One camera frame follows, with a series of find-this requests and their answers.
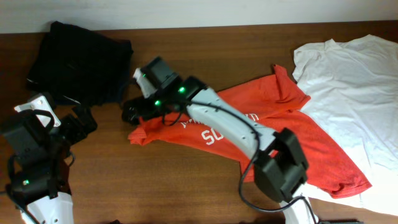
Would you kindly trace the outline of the red soccer t-shirt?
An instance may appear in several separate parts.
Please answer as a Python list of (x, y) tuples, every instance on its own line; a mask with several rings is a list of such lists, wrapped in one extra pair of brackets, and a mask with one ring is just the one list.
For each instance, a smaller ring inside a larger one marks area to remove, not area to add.
[[(249, 119), (281, 131), (291, 130), (309, 163), (307, 182), (332, 198), (351, 197), (371, 188), (371, 183), (339, 145), (300, 109), (310, 100), (289, 77), (284, 67), (274, 66), (274, 74), (218, 92), (225, 102)], [(141, 146), (155, 140), (193, 147), (239, 162), (241, 170), (249, 163), (233, 143), (216, 130), (177, 113), (165, 119), (143, 121), (128, 136)]]

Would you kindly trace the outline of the white t-shirt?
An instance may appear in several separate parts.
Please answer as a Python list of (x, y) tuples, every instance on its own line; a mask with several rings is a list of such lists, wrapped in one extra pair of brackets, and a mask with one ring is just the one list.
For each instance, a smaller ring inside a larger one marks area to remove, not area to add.
[(371, 182), (343, 205), (397, 215), (397, 44), (375, 35), (305, 44), (293, 77), (310, 96), (302, 112)]

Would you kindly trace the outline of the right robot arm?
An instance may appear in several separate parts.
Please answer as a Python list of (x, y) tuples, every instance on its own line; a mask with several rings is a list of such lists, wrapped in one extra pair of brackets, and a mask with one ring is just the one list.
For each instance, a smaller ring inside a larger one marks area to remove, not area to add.
[(123, 105), (123, 121), (161, 118), (164, 126), (175, 126), (183, 115), (209, 126), (232, 142), (250, 160), (238, 184), (240, 199), (261, 213), (272, 213), (244, 196), (243, 182), (250, 170), (254, 183), (268, 198), (279, 203), (286, 223), (319, 223), (302, 192), (307, 182), (308, 162), (296, 135), (284, 128), (278, 132), (248, 118), (196, 77), (182, 79), (161, 58), (135, 69), (129, 83), (143, 94)]

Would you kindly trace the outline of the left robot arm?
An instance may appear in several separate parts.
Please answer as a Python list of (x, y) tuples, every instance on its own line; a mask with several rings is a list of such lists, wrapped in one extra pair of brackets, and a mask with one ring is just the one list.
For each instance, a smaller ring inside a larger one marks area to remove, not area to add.
[(70, 148), (98, 127), (91, 110), (76, 106), (55, 126), (45, 110), (25, 110), (1, 125), (14, 153), (7, 162), (6, 194), (26, 223), (73, 223), (72, 191), (68, 183)]

